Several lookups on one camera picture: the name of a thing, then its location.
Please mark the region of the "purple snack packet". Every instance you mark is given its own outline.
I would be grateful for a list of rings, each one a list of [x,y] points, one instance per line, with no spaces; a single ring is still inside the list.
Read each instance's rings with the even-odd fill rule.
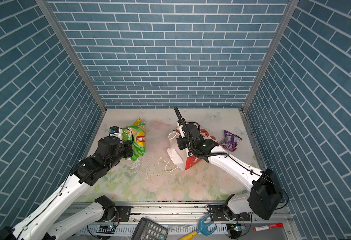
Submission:
[[[234,152],[237,149],[238,144],[243,139],[235,134],[230,133],[229,131],[224,130],[224,139],[220,141],[220,146],[225,150]]]

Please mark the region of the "green snack packet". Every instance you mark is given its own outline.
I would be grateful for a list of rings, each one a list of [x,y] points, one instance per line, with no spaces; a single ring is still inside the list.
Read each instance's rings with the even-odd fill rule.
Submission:
[[[136,161],[139,157],[145,155],[145,124],[131,125],[123,128],[122,138],[124,141],[132,141],[133,155],[130,157],[132,161]]]

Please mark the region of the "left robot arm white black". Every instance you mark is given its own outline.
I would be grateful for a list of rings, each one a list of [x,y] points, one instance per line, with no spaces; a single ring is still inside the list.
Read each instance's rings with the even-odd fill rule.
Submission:
[[[95,153],[73,166],[65,181],[35,211],[14,227],[0,230],[0,240],[66,240],[94,222],[116,221],[115,204],[106,196],[64,220],[58,218],[121,159],[132,155],[132,141],[116,136],[100,139]]]

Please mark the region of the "yellow snack packet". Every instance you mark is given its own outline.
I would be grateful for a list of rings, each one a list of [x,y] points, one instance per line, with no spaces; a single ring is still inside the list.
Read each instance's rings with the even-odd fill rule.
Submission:
[[[134,126],[142,126],[144,125],[144,122],[138,118],[134,123],[133,123]]]

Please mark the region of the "red white paper gift bag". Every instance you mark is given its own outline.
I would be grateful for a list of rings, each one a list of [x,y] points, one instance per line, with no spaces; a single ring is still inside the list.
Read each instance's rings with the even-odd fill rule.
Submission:
[[[178,129],[173,130],[168,135],[169,148],[166,150],[168,156],[170,157],[170,161],[168,161],[168,163],[172,162],[176,166],[176,168],[174,168],[173,170],[167,170],[166,169],[168,165],[167,163],[165,166],[165,171],[167,173],[171,173],[177,168],[183,171],[186,171],[202,160],[200,158],[195,159],[190,157],[188,155],[189,150],[187,148],[183,150],[179,149],[179,146],[177,144],[177,138],[180,136],[181,136],[181,133]]]

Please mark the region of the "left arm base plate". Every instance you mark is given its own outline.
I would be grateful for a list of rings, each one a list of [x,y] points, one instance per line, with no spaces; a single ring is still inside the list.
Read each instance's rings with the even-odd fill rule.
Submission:
[[[107,207],[99,222],[125,223],[129,221],[131,206]]]

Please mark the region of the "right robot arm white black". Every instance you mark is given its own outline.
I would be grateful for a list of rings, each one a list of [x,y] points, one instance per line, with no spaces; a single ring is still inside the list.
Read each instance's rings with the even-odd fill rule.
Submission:
[[[177,137],[177,149],[187,149],[190,157],[202,159],[221,168],[231,177],[243,184],[248,191],[245,196],[231,194],[221,207],[221,212],[228,220],[234,220],[242,213],[255,213],[258,217],[269,220],[282,200],[276,174],[270,170],[260,170],[247,165],[211,139],[199,137],[191,139]]]

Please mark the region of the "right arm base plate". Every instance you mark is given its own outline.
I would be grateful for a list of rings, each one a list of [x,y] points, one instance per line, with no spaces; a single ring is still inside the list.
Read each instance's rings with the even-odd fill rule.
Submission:
[[[207,205],[206,209],[211,215],[211,221],[216,222],[235,222],[235,221],[250,221],[249,213],[240,213],[239,215],[232,212],[226,205]]]

